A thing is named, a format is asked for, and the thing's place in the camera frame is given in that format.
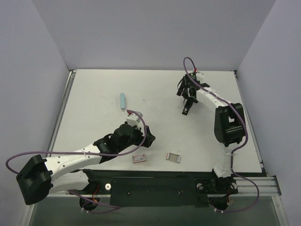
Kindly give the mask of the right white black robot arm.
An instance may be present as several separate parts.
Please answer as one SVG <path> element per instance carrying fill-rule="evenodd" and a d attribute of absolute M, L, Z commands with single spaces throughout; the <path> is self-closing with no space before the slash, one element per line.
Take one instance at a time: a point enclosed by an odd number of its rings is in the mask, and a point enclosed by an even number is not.
<path fill-rule="evenodd" d="M 196 72 L 183 76 L 177 86 L 177 95 L 184 98 L 183 115 L 187 115 L 193 104 L 202 103 L 214 113 L 214 135 L 222 145 L 217 163 L 213 168 L 214 178 L 210 180 L 211 189 L 220 193 L 232 183 L 235 148 L 246 135 L 244 109 L 240 103 L 225 100 L 207 84 Z"/>

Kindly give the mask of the red white staple box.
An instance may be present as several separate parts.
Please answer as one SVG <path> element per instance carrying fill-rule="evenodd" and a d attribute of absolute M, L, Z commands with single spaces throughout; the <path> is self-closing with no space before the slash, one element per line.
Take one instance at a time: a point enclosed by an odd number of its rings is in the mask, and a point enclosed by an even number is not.
<path fill-rule="evenodd" d="M 133 163 L 141 163 L 147 161 L 146 154 L 134 155 L 132 156 L 132 158 L 133 158 Z"/>

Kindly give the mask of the open staple box tray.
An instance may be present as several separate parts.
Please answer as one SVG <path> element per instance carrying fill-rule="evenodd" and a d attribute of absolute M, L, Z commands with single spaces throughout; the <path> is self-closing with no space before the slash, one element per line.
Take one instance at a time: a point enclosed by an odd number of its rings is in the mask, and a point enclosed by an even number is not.
<path fill-rule="evenodd" d="M 166 160 L 171 161 L 171 162 L 175 162 L 175 163 L 180 163 L 181 156 L 178 155 L 178 154 L 174 154 L 174 153 L 167 153 Z"/>

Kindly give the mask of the light blue white stapler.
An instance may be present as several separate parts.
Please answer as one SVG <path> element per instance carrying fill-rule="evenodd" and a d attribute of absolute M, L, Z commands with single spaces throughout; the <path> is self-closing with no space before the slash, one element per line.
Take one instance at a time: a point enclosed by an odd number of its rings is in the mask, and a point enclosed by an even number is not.
<path fill-rule="evenodd" d="M 126 97 L 124 93 L 120 93 L 119 95 L 119 105 L 122 111 L 126 110 Z"/>

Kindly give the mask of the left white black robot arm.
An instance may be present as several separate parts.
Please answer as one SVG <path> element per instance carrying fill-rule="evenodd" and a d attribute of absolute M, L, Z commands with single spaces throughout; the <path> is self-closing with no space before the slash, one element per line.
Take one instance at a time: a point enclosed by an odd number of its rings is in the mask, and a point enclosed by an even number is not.
<path fill-rule="evenodd" d="M 75 152 L 47 158 L 39 154 L 31 157 L 16 177 L 25 204 L 36 204 L 51 190 L 56 191 L 55 180 L 65 174 L 109 161 L 132 145 L 149 148 L 156 138 L 148 126 L 145 129 L 146 133 L 142 133 L 140 127 L 124 123 L 112 134 Z"/>

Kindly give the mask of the aluminium frame rail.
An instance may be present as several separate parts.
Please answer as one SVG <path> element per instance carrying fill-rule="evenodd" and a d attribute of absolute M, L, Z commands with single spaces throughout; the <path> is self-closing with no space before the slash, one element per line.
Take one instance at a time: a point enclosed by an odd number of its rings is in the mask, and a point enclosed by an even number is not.
<path fill-rule="evenodd" d="M 276 176 L 272 177 L 249 177 L 259 189 L 259 196 L 281 196 L 281 190 Z M 235 177 L 238 194 L 236 196 L 257 196 L 255 185 L 245 179 Z"/>

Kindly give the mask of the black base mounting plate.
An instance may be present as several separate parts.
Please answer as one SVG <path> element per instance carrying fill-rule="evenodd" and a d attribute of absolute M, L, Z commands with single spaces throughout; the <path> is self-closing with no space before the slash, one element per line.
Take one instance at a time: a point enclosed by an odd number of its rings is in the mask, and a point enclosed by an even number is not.
<path fill-rule="evenodd" d="M 233 177 L 218 178 L 213 172 L 176 171 L 83 171 L 85 195 L 109 195 L 119 207 L 206 207 L 210 201 L 225 205 L 238 189 Z"/>

